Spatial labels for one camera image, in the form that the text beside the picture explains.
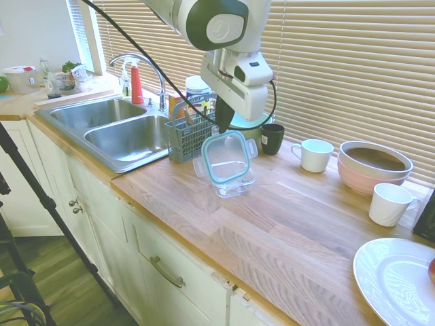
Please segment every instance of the cabinet knob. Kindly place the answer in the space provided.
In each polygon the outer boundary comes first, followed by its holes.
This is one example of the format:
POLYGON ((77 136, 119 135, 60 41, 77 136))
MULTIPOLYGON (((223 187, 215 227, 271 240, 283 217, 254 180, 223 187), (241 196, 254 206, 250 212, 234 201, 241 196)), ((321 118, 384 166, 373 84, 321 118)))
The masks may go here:
POLYGON ((73 209, 73 213, 74 214, 78 214, 79 212, 83 212, 83 208, 80 206, 79 208, 77 208, 77 207, 75 207, 74 209, 73 209))
POLYGON ((78 200, 76 199, 76 200, 72 200, 72 201, 70 201, 69 203, 68 203, 68 205, 70 206, 70 207, 74 207, 76 204, 78 204, 79 202, 78 202, 78 200))

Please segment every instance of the cabinet handle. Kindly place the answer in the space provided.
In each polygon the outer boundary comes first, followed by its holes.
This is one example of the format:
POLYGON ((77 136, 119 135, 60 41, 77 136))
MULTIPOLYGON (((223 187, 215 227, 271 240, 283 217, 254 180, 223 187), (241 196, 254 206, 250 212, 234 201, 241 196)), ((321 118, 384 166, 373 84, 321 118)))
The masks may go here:
POLYGON ((73 213, 74 214, 78 214, 79 212, 83 212, 83 208, 80 206, 79 208, 77 208, 77 207, 75 207, 74 209, 73 209, 73 213))
POLYGON ((150 257, 150 262, 154 266, 155 269, 157 269, 157 272, 160 273, 165 279, 167 279, 170 283, 174 284, 178 288, 182 288, 183 285, 186 286, 183 282, 183 278, 179 277, 176 280, 174 280, 172 277, 170 277, 157 263, 160 261, 159 256, 150 257))
POLYGON ((78 204, 79 202, 78 202, 78 200, 76 199, 76 200, 71 200, 69 203, 68 203, 68 205, 70 206, 70 207, 74 207, 76 204, 78 204))

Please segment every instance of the plastic container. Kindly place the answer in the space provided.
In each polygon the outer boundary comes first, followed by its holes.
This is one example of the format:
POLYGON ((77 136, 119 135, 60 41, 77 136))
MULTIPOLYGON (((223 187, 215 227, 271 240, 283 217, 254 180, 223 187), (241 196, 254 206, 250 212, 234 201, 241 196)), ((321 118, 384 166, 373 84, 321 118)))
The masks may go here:
MULTIPOLYGON (((203 81, 201 76, 190 76, 186 78, 186 98, 190 100, 195 96, 206 95, 211 93, 211 87, 203 81)), ((199 104, 195 104, 199 111, 203 111, 204 107, 210 108, 210 100, 205 100, 199 104)), ((188 107, 189 114, 195 113, 193 109, 188 107)))
POLYGON ((244 194, 255 182, 251 158, 258 155, 256 142, 245 140, 241 132, 228 131, 209 137, 202 156, 193 160, 198 177, 208 177, 217 195, 223 198, 244 194))
POLYGON ((39 59, 39 66, 43 73, 43 84, 46 87, 48 99, 51 100, 52 98, 61 97, 62 95, 60 95, 56 77, 54 76, 45 56, 42 56, 39 59))
POLYGON ((16 66, 3 69, 11 91, 15 94, 30 94, 39 90, 36 70, 32 66, 16 66))

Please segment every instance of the black mug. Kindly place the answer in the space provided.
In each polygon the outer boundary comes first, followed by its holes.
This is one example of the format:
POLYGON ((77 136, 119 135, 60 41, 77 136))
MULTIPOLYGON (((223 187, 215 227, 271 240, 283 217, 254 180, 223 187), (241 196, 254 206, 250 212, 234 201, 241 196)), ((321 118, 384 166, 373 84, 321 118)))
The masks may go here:
POLYGON ((278 153, 283 143, 284 130, 281 124, 265 124, 261 127, 261 148, 265 154, 278 153))

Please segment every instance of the kitchen sink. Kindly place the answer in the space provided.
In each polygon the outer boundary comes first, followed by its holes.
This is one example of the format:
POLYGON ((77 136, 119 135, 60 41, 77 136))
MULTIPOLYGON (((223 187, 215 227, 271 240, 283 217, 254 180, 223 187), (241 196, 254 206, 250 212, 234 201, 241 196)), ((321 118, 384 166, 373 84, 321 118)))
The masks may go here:
POLYGON ((84 129, 136 117, 146 112, 127 101, 113 99, 56 109, 51 116, 69 128, 84 129))
POLYGON ((35 114, 116 173, 168 155, 164 124, 169 119, 158 106, 148 109, 111 97, 35 114))
POLYGON ((85 139, 115 160, 134 162, 167 149, 167 117, 149 115, 88 132, 85 139))

